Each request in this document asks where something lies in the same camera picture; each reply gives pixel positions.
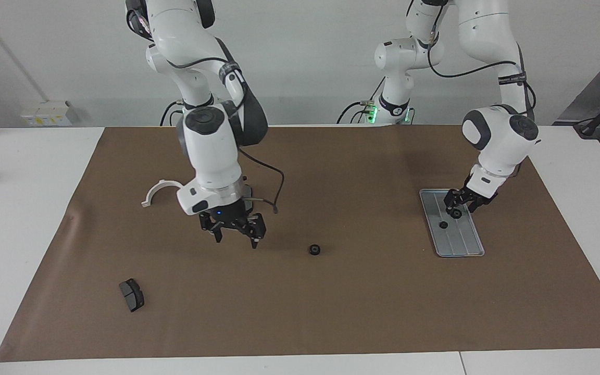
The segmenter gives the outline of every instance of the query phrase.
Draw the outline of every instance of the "electrical socket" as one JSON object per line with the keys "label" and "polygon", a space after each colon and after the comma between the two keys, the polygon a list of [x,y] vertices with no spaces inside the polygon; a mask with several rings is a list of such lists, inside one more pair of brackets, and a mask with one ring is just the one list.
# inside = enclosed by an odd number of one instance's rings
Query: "electrical socket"
{"label": "electrical socket", "polygon": [[20,116],[29,126],[73,126],[77,121],[73,109],[67,102],[39,103],[34,108],[24,109]]}

